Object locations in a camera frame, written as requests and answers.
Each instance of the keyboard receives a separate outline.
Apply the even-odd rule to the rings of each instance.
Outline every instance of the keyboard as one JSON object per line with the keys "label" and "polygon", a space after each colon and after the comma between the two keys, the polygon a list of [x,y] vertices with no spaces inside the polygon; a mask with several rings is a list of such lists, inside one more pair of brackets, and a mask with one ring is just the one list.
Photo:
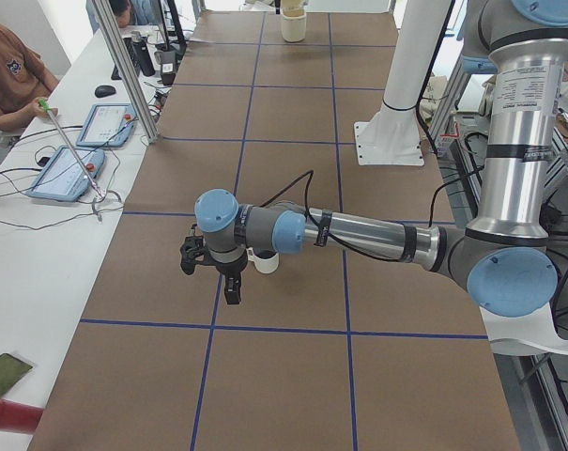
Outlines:
{"label": "keyboard", "polygon": [[[131,63],[133,64],[133,68],[135,70],[135,75],[140,74],[140,63],[137,62],[137,58],[135,57],[135,51],[133,50],[133,44],[131,43],[131,38],[123,38],[125,42],[125,48],[127,48],[127,53],[130,54]],[[113,68],[113,73],[111,75],[111,80],[120,80],[121,76],[118,73],[118,68]]]}

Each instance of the orange shirt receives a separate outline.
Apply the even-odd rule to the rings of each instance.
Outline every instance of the orange shirt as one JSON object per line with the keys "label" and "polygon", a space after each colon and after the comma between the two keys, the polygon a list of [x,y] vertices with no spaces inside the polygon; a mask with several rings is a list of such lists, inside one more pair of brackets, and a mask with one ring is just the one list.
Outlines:
{"label": "orange shirt", "polygon": [[44,69],[39,55],[0,25],[0,116],[20,110],[35,97],[50,95],[41,82]]}

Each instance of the computer mouse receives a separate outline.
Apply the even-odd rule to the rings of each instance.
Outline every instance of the computer mouse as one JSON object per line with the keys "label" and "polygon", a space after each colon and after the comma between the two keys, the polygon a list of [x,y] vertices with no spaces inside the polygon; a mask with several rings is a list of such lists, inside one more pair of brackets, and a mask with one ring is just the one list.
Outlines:
{"label": "computer mouse", "polygon": [[94,91],[94,95],[99,99],[102,97],[112,96],[115,93],[115,87],[110,85],[100,85]]}

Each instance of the label on robot arm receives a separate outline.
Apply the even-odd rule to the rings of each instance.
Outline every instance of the label on robot arm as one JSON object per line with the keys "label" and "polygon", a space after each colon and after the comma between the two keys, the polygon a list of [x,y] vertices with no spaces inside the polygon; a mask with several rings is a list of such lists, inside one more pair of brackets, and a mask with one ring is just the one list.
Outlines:
{"label": "label on robot arm", "polygon": [[533,66],[506,70],[497,76],[492,115],[519,111],[558,113],[562,66]]}

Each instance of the blue joint cap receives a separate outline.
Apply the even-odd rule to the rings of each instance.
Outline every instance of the blue joint cap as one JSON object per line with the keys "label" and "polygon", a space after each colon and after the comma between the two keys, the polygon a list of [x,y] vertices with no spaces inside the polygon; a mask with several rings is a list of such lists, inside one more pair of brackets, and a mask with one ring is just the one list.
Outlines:
{"label": "blue joint cap", "polygon": [[239,204],[226,190],[210,190],[196,200],[193,208],[198,226],[203,232],[218,232],[228,227],[238,216]]}
{"label": "blue joint cap", "polygon": [[463,70],[466,73],[489,74],[497,73],[497,67],[488,58],[463,56]]}
{"label": "blue joint cap", "polygon": [[483,258],[468,277],[468,293],[486,310],[523,317],[548,303],[557,288],[557,271],[545,254],[508,247]]}
{"label": "blue joint cap", "polygon": [[568,0],[512,0],[519,13],[547,26],[568,26]]}
{"label": "blue joint cap", "polygon": [[284,211],[273,228],[271,243],[273,249],[281,254],[297,254],[302,250],[304,243],[304,225],[306,219],[303,214],[294,211]]}

